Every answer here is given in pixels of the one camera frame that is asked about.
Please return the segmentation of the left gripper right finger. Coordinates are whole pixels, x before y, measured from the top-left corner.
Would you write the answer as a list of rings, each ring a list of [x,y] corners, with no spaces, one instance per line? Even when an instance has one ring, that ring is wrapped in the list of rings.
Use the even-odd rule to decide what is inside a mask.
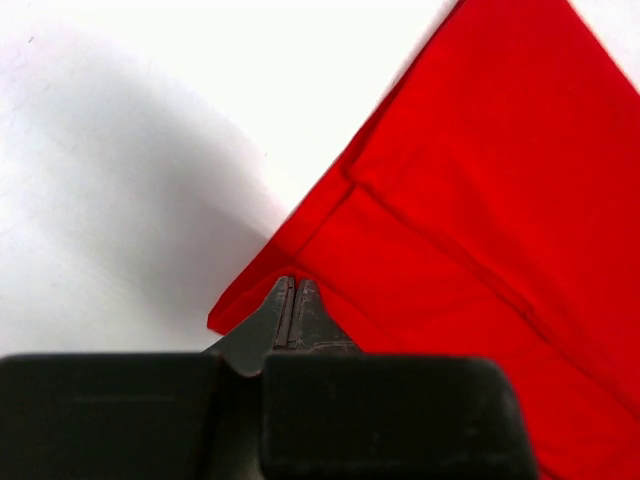
[[[330,317],[317,283],[309,279],[303,279],[295,293],[286,349],[315,354],[361,351]]]

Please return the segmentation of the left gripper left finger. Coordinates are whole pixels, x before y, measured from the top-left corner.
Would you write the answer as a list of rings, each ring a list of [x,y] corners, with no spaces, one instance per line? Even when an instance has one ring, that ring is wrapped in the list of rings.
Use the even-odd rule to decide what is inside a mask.
[[[277,343],[282,323],[291,319],[295,299],[293,277],[280,277],[262,304],[228,334],[203,351],[222,358],[241,376],[257,376],[264,358]]]

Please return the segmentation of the red t shirt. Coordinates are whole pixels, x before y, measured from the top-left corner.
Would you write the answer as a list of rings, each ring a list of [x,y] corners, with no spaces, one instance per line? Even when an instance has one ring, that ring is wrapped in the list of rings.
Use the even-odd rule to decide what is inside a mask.
[[[462,1],[209,314],[318,282],[365,350],[512,380],[546,479],[639,475],[639,96],[565,1]]]

